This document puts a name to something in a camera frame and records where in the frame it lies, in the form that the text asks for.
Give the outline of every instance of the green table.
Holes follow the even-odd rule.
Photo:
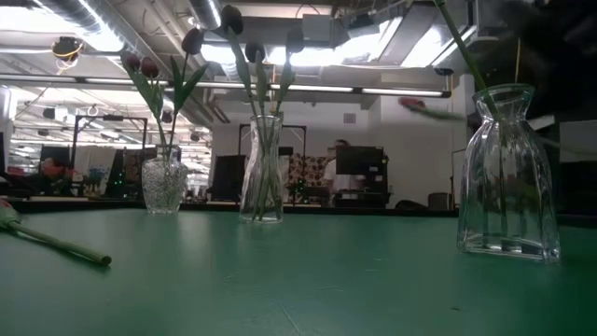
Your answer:
[[[562,265],[459,254],[455,218],[30,215],[108,269],[0,233],[0,335],[596,335],[597,231]]]

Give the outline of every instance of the tall glass vase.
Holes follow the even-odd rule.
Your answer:
[[[461,251],[560,259],[547,155],[525,120],[533,93],[530,86],[512,84],[473,97],[483,124],[466,149],[457,243]]]
[[[282,174],[278,166],[281,129],[279,118],[251,118],[251,157],[244,171],[242,222],[280,223],[283,220]]]
[[[143,195],[152,215],[178,212],[187,189],[187,167],[176,157],[178,148],[158,146],[158,157],[143,162]]]

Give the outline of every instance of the person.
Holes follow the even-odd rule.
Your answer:
[[[334,148],[338,152],[338,148],[350,146],[350,143],[344,139],[338,139],[334,143]],[[336,174],[336,158],[330,161],[324,173],[324,180],[327,182],[327,190],[330,195],[330,203],[333,204],[333,197],[342,191],[348,190],[362,190],[363,181],[365,177],[362,175],[338,175]],[[341,198],[344,200],[356,200],[356,194],[342,194]]]

